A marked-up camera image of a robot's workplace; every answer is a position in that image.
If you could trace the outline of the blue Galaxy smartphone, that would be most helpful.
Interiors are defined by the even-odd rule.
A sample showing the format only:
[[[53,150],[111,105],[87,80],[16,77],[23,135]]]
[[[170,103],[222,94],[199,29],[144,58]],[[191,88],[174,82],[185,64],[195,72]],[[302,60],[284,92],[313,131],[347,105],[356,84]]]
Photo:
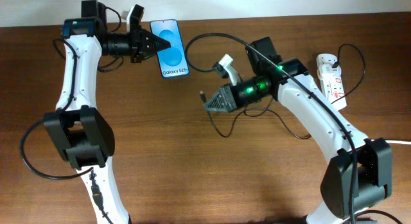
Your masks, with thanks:
[[[151,21],[150,28],[154,35],[170,43],[169,48],[157,54],[162,77],[176,78],[188,75],[189,67],[178,22],[175,19]]]

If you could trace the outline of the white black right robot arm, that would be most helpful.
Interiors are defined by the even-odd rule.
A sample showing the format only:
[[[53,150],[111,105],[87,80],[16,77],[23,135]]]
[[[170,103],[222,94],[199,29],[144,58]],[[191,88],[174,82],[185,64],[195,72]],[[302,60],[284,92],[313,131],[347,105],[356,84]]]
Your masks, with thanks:
[[[322,203],[305,223],[356,223],[392,194],[392,149],[370,139],[324,97],[296,58],[281,60],[270,39],[247,44],[254,77],[242,80],[225,55],[213,69],[231,82],[204,101],[206,112],[234,112],[271,96],[292,112],[321,148],[328,167],[320,185]]]

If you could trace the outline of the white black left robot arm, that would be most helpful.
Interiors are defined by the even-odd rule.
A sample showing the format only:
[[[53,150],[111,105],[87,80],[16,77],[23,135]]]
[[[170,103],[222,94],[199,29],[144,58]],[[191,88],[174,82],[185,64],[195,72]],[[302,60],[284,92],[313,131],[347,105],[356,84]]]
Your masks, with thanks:
[[[126,33],[108,31],[106,11],[97,0],[82,1],[81,16],[64,21],[64,82],[56,110],[45,114],[44,126],[62,160],[87,188],[97,222],[130,223],[113,172],[114,132],[97,109],[98,65],[102,56],[128,56],[140,63],[170,43],[141,27],[142,6],[128,11]]]

